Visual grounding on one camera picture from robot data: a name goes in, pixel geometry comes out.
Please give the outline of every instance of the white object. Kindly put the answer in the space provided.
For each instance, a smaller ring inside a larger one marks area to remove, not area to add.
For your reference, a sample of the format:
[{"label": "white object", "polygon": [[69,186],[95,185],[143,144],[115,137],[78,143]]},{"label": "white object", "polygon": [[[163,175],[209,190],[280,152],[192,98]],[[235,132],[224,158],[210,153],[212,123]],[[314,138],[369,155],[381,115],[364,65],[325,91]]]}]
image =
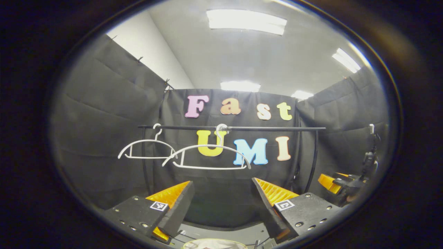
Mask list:
[{"label": "white object", "polygon": [[[215,133],[216,133],[217,136],[220,138],[220,141],[223,140],[223,137],[221,137],[220,134],[219,134],[218,132],[219,132],[220,128],[222,128],[222,127],[226,128],[227,125],[225,125],[225,124],[219,124],[219,125],[217,126],[217,128],[215,129]],[[240,155],[243,157],[243,160],[242,160],[242,162],[241,162],[241,166],[240,166],[240,167],[230,167],[230,168],[214,168],[214,167],[200,167],[200,166],[187,166],[187,165],[184,165],[183,162],[184,162],[184,160],[185,160],[185,151],[187,151],[187,150],[189,150],[189,149],[193,149],[193,148],[198,148],[198,147],[215,147],[215,148],[223,148],[223,149],[227,149],[227,150],[230,150],[230,151],[236,152],[236,153],[240,154]],[[182,154],[180,164],[177,164],[176,162],[172,162],[176,167],[179,167],[179,168],[207,169],[207,170],[237,170],[237,169],[244,169],[244,168],[246,168],[246,165],[245,165],[245,161],[246,161],[246,164],[247,164],[247,166],[248,166],[248,169],[251,169],[251,164],[249,163],[249,161],[248,161],[248,159],[245,157],[245,155],[243,155],[241,152],[239,152],[238,150],[235,150],[235,149],[233,149],[233,148],[229,148],[229,147],[226,147],[226,146],[223,146],[223,145],[216,145],[216,144],[197,144],[197,145],[191,145],[191,146],[185,147],[185,148],[183,148],[183,149],[181,149],[181,150],[178,150],[178,151],[175,152],[174,154],[171,154],[168,158],[166,158],[166,160],[164,160],[163,163],[162,163],[162,167],[164,167],[164,166],[166,165],[166,163],[167,163],[170,159],[172,159],[174,156],[177,158],[177,155],[178,155],[179,153]]]},{"label": "white object", "polygon": [[295,93],[291,95],[291,97],[298,98],[301,100],[305,100],[305,99],[310,98],[312,96],[314,96],[312,93],[307,93],[307,92],[303,92],[300,90],[295,91]]},{"label": "white object", "polygon": [[206,11],[209,28],[233,28],[283,35],[287,20],[265,13],[238,9],[214,9]]},{"label": "white object", "polygon": [[260,89],[261,85],[250,81],[228,81],[221,82],[220,88],[222,90],[230,91],[243,91],[256,93]]},{"label": "white object", "polygon": [[341,48],[337,49],[337,52],[332,55],[332,58],[336,59],[353,73],[360,70],[360,66]]},{"label": "white object", "polygon": [[369,124],[369,134],[374,134],[375,126],[373,124]]},{"label": "white object", "polygon": [[[160,125],[160,124],[155,124],[152,128],[155,129],[155,128],[156,128],[157,126],[159,126],[159,125]],[[169,144],[167,144],[167,143],[165,143],[165,142],[162,142],[162,141],[158,141],[158,140],[157,140],[157,137],[162,133],[162,131],[163,131],[163,129],[160,129],[160,131],[155,135],[155,139],[138,140],[138,141],[135,141],[135,142],[132,142],[132,143],[126,145],[126,147],[124,147],[124,148],[120,151],[120,154],[118,154],[118,159],[120,159],[121,155],[122,155],[122,154],[123,154],[128,148],[130,148],[130,149],[129,149],[129,155],[125,154],[125,156],[126,156],[127,158],[134,158],[134,159],[165,159],[165,158],[168,158],[167,156],[157,156],[157,157],[132,156],[132,146],[133,146],[134,144],[137,144],[137,143],[143,143],[143,142],[154,142],[154,143],[164,144],[164,145],[168,146],[169,148],[171,148],[171,155],[172,155],[173,153],[175,153],[175,150],[174,150],[174,148],[173,148],[172,146],[170,146]]]},{"label": "white object", "polygon": [[204,238],[204,239],[196,239],[189,242],[186,242],[183,245],[184,249],[247,249],[246,245],[225,239],[212,239],[212,238]]}]

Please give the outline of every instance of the black clothing rack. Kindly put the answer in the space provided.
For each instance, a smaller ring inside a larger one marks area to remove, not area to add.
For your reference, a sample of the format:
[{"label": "black clothing rack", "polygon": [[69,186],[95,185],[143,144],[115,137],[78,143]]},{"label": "black clothing rack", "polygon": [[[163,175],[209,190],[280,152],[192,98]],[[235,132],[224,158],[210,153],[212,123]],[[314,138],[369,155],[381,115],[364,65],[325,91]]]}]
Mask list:
[{"label": "black clothing rack", "polygon": [[[139,125],[138,128],[143,129],[143,138],[146,129],[153,129],[153,125]],[[166,130],[209,130],[215,131],[216,126],[168,126],[168,125],[159,125],[155,129],[166,129]],[[258,132],[315,132],[315,142],[314,142],[314,158],[312,160],[311,172],[309,174],[309,179],[304,189],[304,192],[309,191],[309,187],[311,186],[312,178],[314,177],[315,165],[317,163],[317,154],[318,154],[318,141],[319,141],[319,130],[326,130],[326,127],[241,127],[241,126],[228,126],[221,127],[220,131],[258,131]]]}]

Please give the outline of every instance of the white ceiling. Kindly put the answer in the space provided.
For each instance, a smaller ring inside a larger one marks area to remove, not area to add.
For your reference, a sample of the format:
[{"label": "white ceiling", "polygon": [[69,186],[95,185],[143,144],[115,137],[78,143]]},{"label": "white ceiling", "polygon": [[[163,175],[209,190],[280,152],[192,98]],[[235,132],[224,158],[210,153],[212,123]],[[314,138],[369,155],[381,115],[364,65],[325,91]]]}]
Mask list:
[{"label": "white ceiling", "polygon": [[[247,9],[288,20],[282,36],[249,30],[211,30],[206,10]],[[149,10],[195,88],[250,80],[260,92],[317,93],[352,73],[332,58],[340,47],[360,66],[349,42],[316,16],[262,0],[169,0]]]}]

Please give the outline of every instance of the horizontal rod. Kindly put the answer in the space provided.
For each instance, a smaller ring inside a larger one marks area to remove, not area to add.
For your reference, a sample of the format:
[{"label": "horizontal rod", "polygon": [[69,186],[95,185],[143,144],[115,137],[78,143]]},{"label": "horizontal rod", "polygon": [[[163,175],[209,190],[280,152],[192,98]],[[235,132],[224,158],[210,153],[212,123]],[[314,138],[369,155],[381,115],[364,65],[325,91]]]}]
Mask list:
[{"label": "horizontal rod", "polygon": [[[152,129],[152,125],[139,125],[138,128],[148,128]],[[166,129],[166,130],[207,130],[215,131],[216,126],[157,126],[156,129]],[[257,131],[257,132],[312,132],[318,130],[326,130],[326,127],[237,127],[228,126],[227,128],[220,128],[220,131]]]}]

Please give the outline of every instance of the ceiling light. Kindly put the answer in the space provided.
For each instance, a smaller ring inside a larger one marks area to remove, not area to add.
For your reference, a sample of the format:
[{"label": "ceiling light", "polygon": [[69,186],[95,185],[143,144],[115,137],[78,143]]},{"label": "ceiling light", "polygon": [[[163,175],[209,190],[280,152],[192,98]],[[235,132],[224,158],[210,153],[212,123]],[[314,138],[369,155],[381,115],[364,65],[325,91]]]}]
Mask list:
[{"label": "ceiling light", "polygon": [[337,52],[332,55],[332,58],[336,59],[353,73],[360,70],[360,66],[341,48],[337,49]]},{"label": "ceiling light", "polygon": [[287,20],[248,10],[214,9],[206,11],[209,28],[235,28],[283,35]]},{"label": "ceiling light", "polygon": [[220,86],[223,90],[256,93],[260,89],[261,85],[249,81],[229,81],[220,83]]},{"label": "ceiling light", "polygon": [[307,92],[303,92],[300,90],[295,91],[295,93],[293,95],[291,95],[291,97],[298,98],[301,100],[305,100],[305,99],[312,97],[312,96],[314,96],[312,93],[307,93]]}]

